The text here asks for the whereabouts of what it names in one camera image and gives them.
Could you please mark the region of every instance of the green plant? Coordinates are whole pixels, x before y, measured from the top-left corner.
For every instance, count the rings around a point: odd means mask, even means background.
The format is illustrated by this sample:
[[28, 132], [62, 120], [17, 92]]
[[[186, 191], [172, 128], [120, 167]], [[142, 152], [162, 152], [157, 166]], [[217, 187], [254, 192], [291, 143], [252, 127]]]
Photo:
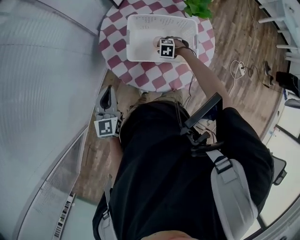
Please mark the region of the green plant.
[[211, 18], [212, 14], [208, 8], [211, 0], [186, 0], [184, 3], [187, 5], [184, 11], [191, 17], [197, 16], [200, 18]]

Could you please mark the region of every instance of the black t-shirt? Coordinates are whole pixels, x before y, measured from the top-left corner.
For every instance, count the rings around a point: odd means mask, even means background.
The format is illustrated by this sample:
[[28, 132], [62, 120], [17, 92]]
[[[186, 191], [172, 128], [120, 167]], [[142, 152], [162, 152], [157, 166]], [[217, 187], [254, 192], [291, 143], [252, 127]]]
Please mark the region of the black t-shirt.
[[[187, 117], [182, 114], [181, 120]], [[268, 195], [273, 160], [256, 132], [234, 108], [217, 117], [221, 152], [238, 160], [259, 212]], [[199, 240], [225, 239], [215, 206], [206, 153], [191, 157], [191, 143], [180, 136], [174, 104], [151, 102], [132, 112], [121, 129], [123, 158], [109, 203], [118, 240], [140, 240], [159, 231], [178, 230]], [[93, 219], [106, 210], [103, 195]]]

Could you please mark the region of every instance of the floor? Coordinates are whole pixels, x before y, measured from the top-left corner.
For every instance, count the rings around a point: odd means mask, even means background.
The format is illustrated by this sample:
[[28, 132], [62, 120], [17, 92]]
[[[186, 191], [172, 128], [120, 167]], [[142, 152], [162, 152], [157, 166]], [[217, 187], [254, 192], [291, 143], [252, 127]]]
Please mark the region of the floor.
[[[263, 62], [267, 60], [271, 66], [271, 74], [277, 71], [287, 71], [287, 61], [284, 61], [285, 50], [277, 49], [276, 44], [285, 44], [282, 37], [277, 34], [277, 29], [272, 23], [257, 23], [258, 19], [265, 18], [266, 14], [258, 5], [250, 0], [250, 6], [255, 19], [255, 38], [253, 23], [248, 4], [240, 0], [214, 0], [211, 4], [213, 12], [212, 26], [216, 37], [216, 49], [210, 69], [221, 79], [226, 89], [231, 92], [234, 106], [240, 114], [251, 124], [258, 135], [264, 132], [276, 103], [279, 100], [281, 89], [268, 89], [261, 82], [268, 84], [264, 74]], [[249, 64], [257, 66], [252, 77], [247, 73], [236, 80], [229, 72], [233, 60], [247, 63], [252, 44]], [[103, 87], [113, 85], [118, 99], [118, 108], [124, 114], [139, 98], [138, 90], [122, 83], [112, 72], [108, 72]], [[187, 98], [188, 90], [183, 89], [183, 96]], [[205, 101], [206, 97], [197, 82], [191, 87], [192, 98], [187, 110], [189, 113], [196, 111]], [[149, 100], [158, 97], [158, 93], [151, 93]], [[107, 169], [110, 167], [110, 150], [107, 140], [97, 138], [94, 125], [91, 124], [82, 159], [82, 170], [75, 185], [75, 192], [90, 201], [97, 203], [103, 193]]]

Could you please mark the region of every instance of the gray backpack strap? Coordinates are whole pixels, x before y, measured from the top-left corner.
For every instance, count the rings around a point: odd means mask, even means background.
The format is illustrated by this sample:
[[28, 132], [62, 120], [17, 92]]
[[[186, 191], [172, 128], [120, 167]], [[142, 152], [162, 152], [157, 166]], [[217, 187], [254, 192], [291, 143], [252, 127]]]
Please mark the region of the gray backpack strap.
[[228, 240], [240, 240], [258, 216], [244, 169], [218, 150], [207, 155], [215, 164], [210, 181], [222, 228]]
[[110, 190], [112, 187], [112, 177], [109, 175], [108, 182], [104, 187], [104, 193], [106, 198], [107, 210], [103, 213], [103, 216], [100, 220], [98, 232], [101, 240], [118, 240], [116, 232], [113, 227], [113, 220], [109, 213], [108, 203], [111, 199]]

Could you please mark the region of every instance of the round table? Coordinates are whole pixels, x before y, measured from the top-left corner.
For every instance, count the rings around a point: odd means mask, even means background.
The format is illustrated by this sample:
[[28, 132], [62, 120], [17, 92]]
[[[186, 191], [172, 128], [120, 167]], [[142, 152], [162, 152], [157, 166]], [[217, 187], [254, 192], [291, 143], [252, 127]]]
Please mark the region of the round table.
[[[185, 17], [182, 0], [124, 0], [103, 19], [99, 47], [112, 70], [125, 84], [146, 91], [167, 92], [190, 84], [193, 73], [185, 63], [130, 62], [126, 57], [127, 18], [132, 14]], [[199, 30], [199, 59], [209, 66], [215, 51], [215, 37], [209, 20], [193, 17]]]

